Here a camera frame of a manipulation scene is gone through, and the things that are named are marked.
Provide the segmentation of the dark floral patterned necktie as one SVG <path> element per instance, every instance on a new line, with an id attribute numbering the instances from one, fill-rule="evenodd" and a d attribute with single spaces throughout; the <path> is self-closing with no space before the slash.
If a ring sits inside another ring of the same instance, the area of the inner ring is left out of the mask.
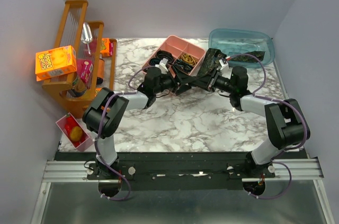
<path id="1" fill-rule="evenodd" d="M 234 55 L 234 56 L 227 56 L 225 55 L 224 53 L 222 53 L 219 49 L 214 49 L 214 48 L 209 48 L 207 50 L 207 53 L 206 53 L 206 56 L 201 64 L 201 68 L 213 68 L 213 67 L 218 67 L 219 65 L 219 59 L 221 58 L 226 58 L 227 61 L 228 61 L 228 64 L 229 62 L 231 61 L 231 59 L 235 58 L 235 57 L 238 57 L 240 55 Z M 246 56 L 248 57 L 251 57 L 253 59 L 255 59 L 261 67 L 263 67 L 264 65 L 261 63 L 261 61 L 256 57 L 256 56 L 253 56 L 249 53 L 246 54 Z M 225 73 L 221 73 L 224 77 L 226 78 L 230 78 L 231 76 L 231 70 L 232 70 L 233 67 L 231 67 L 229 65 L 229 68 L 228 70 L 225 72 Z"/>

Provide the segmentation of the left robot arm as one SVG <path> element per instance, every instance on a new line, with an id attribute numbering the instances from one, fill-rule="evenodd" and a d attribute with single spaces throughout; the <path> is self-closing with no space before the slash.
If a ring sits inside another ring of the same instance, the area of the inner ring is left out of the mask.
<path id="1" fill-rule="evenodd" d="M 151 66 L 147 68 L 143 82 L 130 92 L 115 92 L 107 87 L 99 90 L 84 112 L 82 121 L 87 130 L 96 133 L 96 159 L 101 163 L 99 172 L 104 178 L 114 178 L 118 171 L 114 163 L 117 153 L 113 134 L 125 111 L 147 109 L 156 101 L 158 93 L 165 90 L 176 93 L 196 79 L 195 76 L 188 76 L 180 71 L 177 71 L 175 76 L 170 72 L 164 74 L 159 68 Z"/>

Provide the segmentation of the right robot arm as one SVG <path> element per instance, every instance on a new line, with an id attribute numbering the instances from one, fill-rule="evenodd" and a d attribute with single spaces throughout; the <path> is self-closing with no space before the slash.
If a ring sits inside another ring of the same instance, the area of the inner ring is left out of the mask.
<path id="1" fill-rule="evenodd" d="M 256 177 L 273 159 L 285 150 L 299 148 L 310 136 L 298 102 L 292 99 L 270 99 L 250 92 L 247 69 L 244 67 L 234 67 L 230 78 L 223 77 L 214 69 L 204 76 L 190 77 L 188 85 L 210 92 L 227 92 L 233 108 L 266 119 L 268 138 L 246 155 L 244 172 L 249 177 Z"/>

